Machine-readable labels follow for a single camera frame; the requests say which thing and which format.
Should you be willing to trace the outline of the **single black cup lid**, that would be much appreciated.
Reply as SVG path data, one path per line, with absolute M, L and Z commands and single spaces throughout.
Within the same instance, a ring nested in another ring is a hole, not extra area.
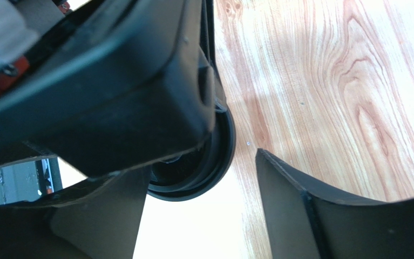
M 214 130 L 200 148 L 151 166 L 150 196 L 170 202 L 191 200 L 224 177 L 235 153 L 235 122 L 230 110 L 215 118 Z

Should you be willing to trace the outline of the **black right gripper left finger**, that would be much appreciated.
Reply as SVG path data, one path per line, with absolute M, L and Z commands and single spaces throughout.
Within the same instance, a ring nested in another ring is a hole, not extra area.
M 124 170 L 0 205 L 0 258 L 132 258 L 149 181 Z

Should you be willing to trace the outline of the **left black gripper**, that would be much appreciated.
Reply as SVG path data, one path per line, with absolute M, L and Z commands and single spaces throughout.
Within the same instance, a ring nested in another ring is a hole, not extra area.
M 0 96 L 0 167 L 59 156 L 89 177 L 189 153 L 225 97 L 213 1 L 89 1 Z

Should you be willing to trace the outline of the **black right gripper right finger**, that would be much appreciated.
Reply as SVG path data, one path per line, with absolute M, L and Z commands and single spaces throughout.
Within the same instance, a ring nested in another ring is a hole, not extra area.
M 255 161 L 273 258 L 414 258 L 414 198 L 358 196 L 265 149 Z

